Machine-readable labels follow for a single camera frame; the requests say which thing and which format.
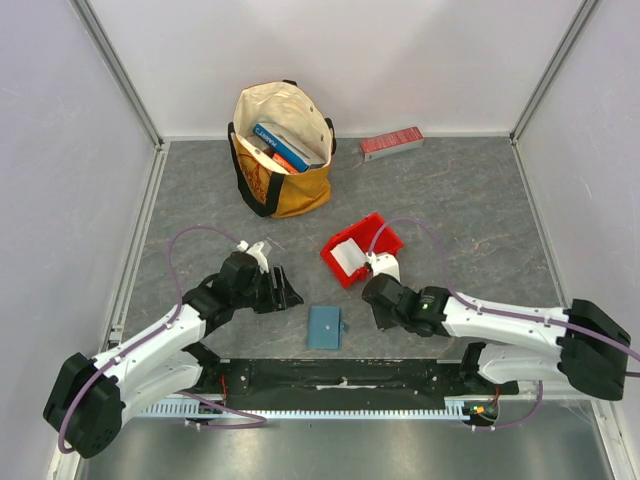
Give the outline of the red plastic bin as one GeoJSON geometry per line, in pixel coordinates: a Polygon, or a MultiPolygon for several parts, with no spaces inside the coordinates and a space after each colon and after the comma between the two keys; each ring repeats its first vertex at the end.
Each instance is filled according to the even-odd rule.
{"type": "Polygon", "coordinates": [[[396,255],[403,247],[400,237],[374,212],[333,235],[320,256],[348,289],[370,275],[387,274],[400,281],[396,255]]]}

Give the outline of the white cards stack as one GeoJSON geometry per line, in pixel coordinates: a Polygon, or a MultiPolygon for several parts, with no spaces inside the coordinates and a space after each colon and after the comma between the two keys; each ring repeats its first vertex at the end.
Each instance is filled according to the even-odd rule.
{"type": "Polygon", "coordinates": [[[330,253],[347,277],[352,276],[367,263],[366,254],[353,238],[337,244],[330,253]]]}

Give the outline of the blue leather card holder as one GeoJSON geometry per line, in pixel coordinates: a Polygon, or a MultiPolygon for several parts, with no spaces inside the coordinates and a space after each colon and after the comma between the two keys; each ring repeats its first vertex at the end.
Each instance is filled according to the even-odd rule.
{"type": "Polygon", "coordinates": [[[338,306],[311,306],[308,316],[307,347],[315,350],[337,351],[348,326],[342,320],[338,306]]]}

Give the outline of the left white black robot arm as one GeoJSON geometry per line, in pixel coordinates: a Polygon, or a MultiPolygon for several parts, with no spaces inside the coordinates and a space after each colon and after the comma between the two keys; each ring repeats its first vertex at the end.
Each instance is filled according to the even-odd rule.
{"type": "Polygon", "coordinates": [[[192,387],[216,388],[219,358],[202,339],[238,310],[256,314],[303,304],[280,265],[245,252],[180,295],[169,312],[129,340],[93,357],[77,352],[61,365],[43,411],[63,454],[102,452],[135,415],[192,387]]]}

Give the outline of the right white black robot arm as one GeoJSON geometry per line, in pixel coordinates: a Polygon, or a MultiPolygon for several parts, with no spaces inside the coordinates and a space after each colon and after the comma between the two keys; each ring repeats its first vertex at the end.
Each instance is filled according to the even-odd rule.
{"type": "Polygon", "coordinates": [[[483,302],[437,286],[413,291],[385,273],[362,298],[381,330],[470,338],[457,371],[469,393],[511,381],[564,381],[601,400],[624,395],[631,337],[591,301],[575,299],[568,308],[483,302]]]}

